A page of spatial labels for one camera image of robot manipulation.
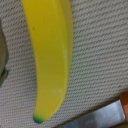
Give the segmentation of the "teal grey gripper finger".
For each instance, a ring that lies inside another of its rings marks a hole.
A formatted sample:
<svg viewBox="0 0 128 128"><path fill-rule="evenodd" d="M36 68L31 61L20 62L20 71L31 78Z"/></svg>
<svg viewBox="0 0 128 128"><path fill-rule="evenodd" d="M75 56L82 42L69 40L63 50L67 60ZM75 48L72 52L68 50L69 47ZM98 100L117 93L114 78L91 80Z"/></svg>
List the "teal grey gripper finger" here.
<svg viewBox="0 0 128 128"><path fill-rule="evenodd" d="M6 69L6 64L9 60L9 53L6 43L6 38L2 29L2 21L0 20L0 87L7 78L9 71Z"/></svg>

